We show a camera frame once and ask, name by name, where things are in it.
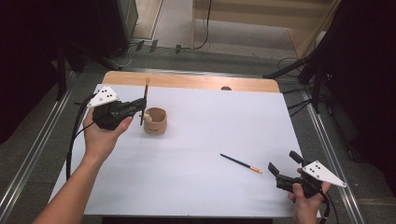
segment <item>metal rail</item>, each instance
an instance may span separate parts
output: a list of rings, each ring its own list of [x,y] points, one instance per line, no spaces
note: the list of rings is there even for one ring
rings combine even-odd
[[[9,214],[11,213],[16,201],[21,195],[23,187],[25,186],[30,174],[32,173],[35,165],[40,157],[41,152],[44,149],[44,146],[47,144],[47,141],[52,133],[52,130],[58,121],[58,118],[61,116],[62,111],[64,110],[64,106],[67,103],[67,100],[70,96],[70,92],[72,87],[74,86],[74,82],[76,79],[76,75],[74,72],[70,73],[68,78],[69,87],[67,88],[64,96],[60,99],[60,101],[56,102],[54,107],[47,120],[45,121],[43,127],[37,135],[34,143],[32,144],[29,152],[27,153],[20,169],[14,176],[14,179],[9,184],[4,197],[0,202],[0,224],[4,224],[7,222]]]
[[[303,91],[302,95],[305,100],[311,99],[311,95],[308,90]],[[315,109],[312,105],[308,106],[308,112],[317,131],[320,143],[323,146],[324,154],[327,158],[327,161],[329,162],[330,169],[338,177],[343,179],[348,185],[347,188],[338,187],[338,190],[341,194],[341,198],[349,215],[350,223],[364,224],[365,222],[363,216],[361,215],[361,210],[358,207],[357,200],[352,192],[350,185],[347,183],[347,177],[345,176],[343,169],[341,168],[341,164],[338,161],[337,156],[335,155],[334,149],[332,147],[332,142],[326,133],[326,129],[324,128],[323,122],[320,118],[320,114],[317,114],[315,112]]]

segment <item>pen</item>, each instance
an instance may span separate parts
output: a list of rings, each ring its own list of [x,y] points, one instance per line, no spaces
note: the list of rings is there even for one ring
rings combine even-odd
[[[256,168],[256,167],[254,167],[254,166],[247,165],[246,163],[243,163],[243,162],[241,162],[241,161],[238,161],[238,160],[236,160],[236,159],[233,159],[233,158],[228,157],[228,156],[226,156],[226,155],[223,155],[223,154],[221,154],[221,153],[220,153],[220,156],[222,156],[222,157],[224,157],[224,158],[227,158],[227,159],[230,160],[230,161],[234,161],[234,162],[236,162],[236,163],[238,163],[238,164],[241,164],[241,165],[243,165],[243,166],[249,168],[250,170],[252,170],[252,171],[254,171],[254,172],[257,172],[257,173],[259,173],[259,174],[262,174],[262,171],[261,171],[260,169]]]

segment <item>wooden cup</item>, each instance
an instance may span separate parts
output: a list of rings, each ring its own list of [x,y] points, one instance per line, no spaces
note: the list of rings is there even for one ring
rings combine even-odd
[[[166,124],[167,116],[165,110],[158,107],[146,110],[144,125],[146,133],[163,134],[166,131]]]

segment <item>white paper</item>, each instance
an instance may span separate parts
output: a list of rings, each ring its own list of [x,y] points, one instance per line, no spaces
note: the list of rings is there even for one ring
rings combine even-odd
[[[111,88],[123,102],[144,87]],[[291,217],[288,193],[276,188],[272,162],[298,176],[301,154],[281,93],[200,89],[148,89],[148,108],[167,112],[163,135],[150,135],[139,114],[120,138],[96,179],[85,214],[161,217]],[[84,153],[76,139],[72,170]],[[258,174],[220,153],[263,171]],[[60,173],[51,198],[65,182]]]

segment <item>human hand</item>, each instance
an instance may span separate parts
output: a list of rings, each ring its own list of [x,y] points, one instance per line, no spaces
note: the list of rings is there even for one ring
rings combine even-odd
[[[303,171],[302,168],[297,169],[297,172],[301,174]],[[331,184],[328,182],[322,183],[322,191],[326,193]],[[309,199],[306,199],[304,196],[303,187],[300,184],[293,184],[293,192],[289,193],[289,199],[294,201],[294,221],[297,224],[310,224],[317,223],[317,213],[322,205],[323,197],[317,193]]]
[[[88,127],[93,123],[93,108],[88,111],[87,117],[82,122],[83,127]],[[114,131],[99,128],[96,124],[84,130],[85,155],[83,160],[97,162],[101,165],[113,151],[119,136],[124,133],[131,124],[133,117],[127,117]]]

